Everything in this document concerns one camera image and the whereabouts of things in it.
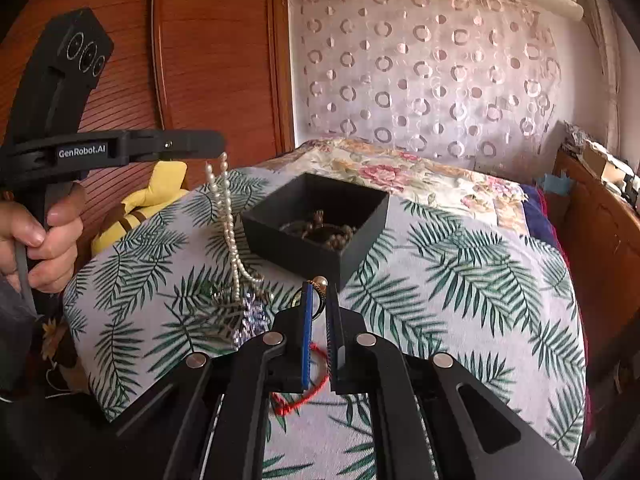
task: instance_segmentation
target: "wooden wardrobe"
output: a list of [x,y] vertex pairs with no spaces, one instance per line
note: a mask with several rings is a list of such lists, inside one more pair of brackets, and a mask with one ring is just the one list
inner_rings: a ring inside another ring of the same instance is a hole
[[[79,7],[90,7],[114,42],[81,131],[218,130],[236,167],[293,148],[287,0],[28,0],[0,44],[0,141],[44,25]],[[187,163],[193,189],[204,182],[204,163]],[[97,170],[83,181],[80,260],[105,213],[145,187],[152,168]]]

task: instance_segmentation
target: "metal screw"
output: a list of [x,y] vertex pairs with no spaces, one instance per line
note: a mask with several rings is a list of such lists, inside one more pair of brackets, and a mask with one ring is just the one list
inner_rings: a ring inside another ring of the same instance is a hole
[[201,368],[207,362],[207,356],[201,352],[194,352],[187,357],[187,366],[189,368]]
[[262,342],[265,345],[276,346],[282,343],[282,334],[280,332],[267,332],[264,336],[262,336]]
[[449,354],[440,352],[433,356],[433,364],[438,368],[451,368],[453,366],[453,357]]
[[364,332],[356,336],[356,343],[360,346],[373,346],[376,344],[376,336],[373,334]]

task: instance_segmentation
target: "black box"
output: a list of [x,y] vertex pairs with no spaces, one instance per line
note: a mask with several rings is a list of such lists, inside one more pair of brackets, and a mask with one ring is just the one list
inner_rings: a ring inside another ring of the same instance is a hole
[[[249,248],[305,279],[324,276],[342,290],[385,228],[389,195],[351,182],[303,173],[241,214]],[[347,246],[335,251],[280,231],[324,210],[324,221],[355,227]]]

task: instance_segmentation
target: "human hand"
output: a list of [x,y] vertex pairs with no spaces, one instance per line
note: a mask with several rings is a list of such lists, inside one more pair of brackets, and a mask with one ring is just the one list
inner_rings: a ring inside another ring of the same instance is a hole
[[20,279],[15,263],[14,240],[27,247],[27,256],[31,260],[42,260],[29,272],[31,287],[48,293],[64,290],[74,274],[74,263],[78,257],[76,240],[82,234],[80,212],[85,201],[84,188],[74,184],[71,193],[47,212],[49,232],[23,205],[0,202],[0,272],[15,290],[20,291]]

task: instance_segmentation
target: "pearl necklace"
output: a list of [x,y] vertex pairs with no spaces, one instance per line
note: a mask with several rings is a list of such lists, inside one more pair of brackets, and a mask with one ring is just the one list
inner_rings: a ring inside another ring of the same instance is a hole
[[249,274],[244,268],[244,264],[238,253],[238,245],[236,244],[236,234],[234,233],[234,214],[231,208],[231,183],[229,182],[228,163],[226,162],[226,152],[220,155],[220,177],[222,184],[222,194],[218,190],[216,176],[213,174],[213,166],[209,163],[205,166],[207,179],[209,181],[209,190],[213,193],[213,197],[218,207],[218,217],[222,219],[223,232],[225,235],[226,246],[231,255],[231,275],[233,279],[232,299],[234,302],[240,301],[240,274],[252,285],[262,282],[262,277],[255,277]]

